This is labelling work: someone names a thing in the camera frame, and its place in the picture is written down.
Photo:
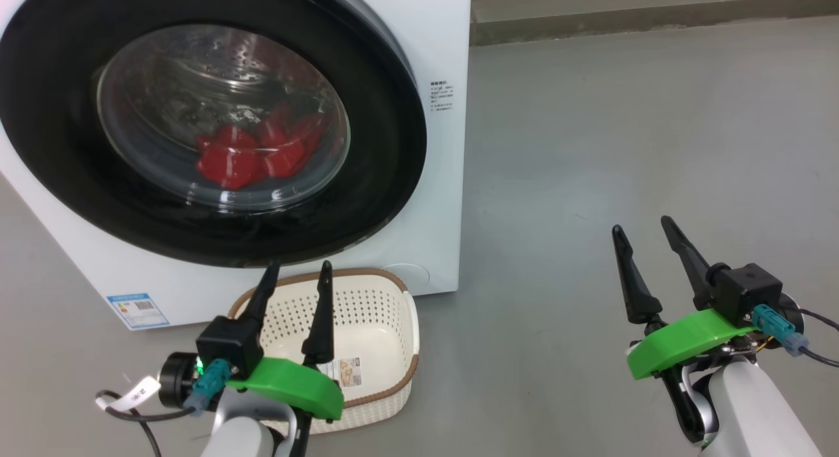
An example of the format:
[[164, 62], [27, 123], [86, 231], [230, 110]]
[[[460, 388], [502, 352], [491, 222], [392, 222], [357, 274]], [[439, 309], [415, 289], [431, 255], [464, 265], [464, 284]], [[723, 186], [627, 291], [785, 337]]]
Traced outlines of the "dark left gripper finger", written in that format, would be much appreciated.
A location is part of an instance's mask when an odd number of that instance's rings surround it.
[[303, 341], [303, 366], [317, 367], [334, 359], [334, 272], [324, 260], [317, 284], [318, 301], [309, 336]]
[[281, 272], [281, 261], [271, 260], [262, 275], [260, 283], [256, 286], [244, 313], [239, 317], [239, 322], [249, 329], [260, 331], [263, 326], [265, 310], [269, 299], [275, 293], [276, 284]]

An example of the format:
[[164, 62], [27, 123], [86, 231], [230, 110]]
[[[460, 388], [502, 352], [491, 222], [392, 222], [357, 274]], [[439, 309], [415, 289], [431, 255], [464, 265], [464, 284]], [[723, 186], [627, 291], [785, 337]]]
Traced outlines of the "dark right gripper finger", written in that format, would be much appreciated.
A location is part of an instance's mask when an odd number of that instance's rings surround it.
[[711, 290], [707, 278], [705, 278], [710, 265], [696, 250], [695, 245], [684, 235], [672, 217], [662, 216], [660, 224], [663, 232], [665, 232], [669, 247], [680, 257], [684, 272], [686, 272], [694, 292], [695, 308], [697, 310], [711, 308]]
[[661, 323], [663, 308], [658, 298], [648, 290], [638, 267], [633, 261], [633, 248], [620, 225], [612, 227], [612, 244], [617, 261], [627, 320], [633, 325]]

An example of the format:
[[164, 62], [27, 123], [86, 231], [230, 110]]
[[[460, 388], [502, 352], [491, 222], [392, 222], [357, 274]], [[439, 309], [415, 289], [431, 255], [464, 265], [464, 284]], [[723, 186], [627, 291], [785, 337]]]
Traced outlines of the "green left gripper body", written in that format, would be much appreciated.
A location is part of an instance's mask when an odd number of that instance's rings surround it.
[[327, 421], [341, 419], [344, 395], [329, 376], [317, 368], [290, 359], [264, 357], [245, 380], [230, 379], [227, 386], [248, 390]]

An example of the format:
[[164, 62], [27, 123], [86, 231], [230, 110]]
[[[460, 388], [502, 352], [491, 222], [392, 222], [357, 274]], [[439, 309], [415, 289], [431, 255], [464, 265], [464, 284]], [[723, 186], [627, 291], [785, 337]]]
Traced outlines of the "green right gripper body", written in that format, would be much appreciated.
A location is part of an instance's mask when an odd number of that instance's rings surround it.
[[696, 311], [635, 344], [627, 352], [627, 367], [641, 380], [756, 329], [750, 323], [734, 326], [713, 309]]

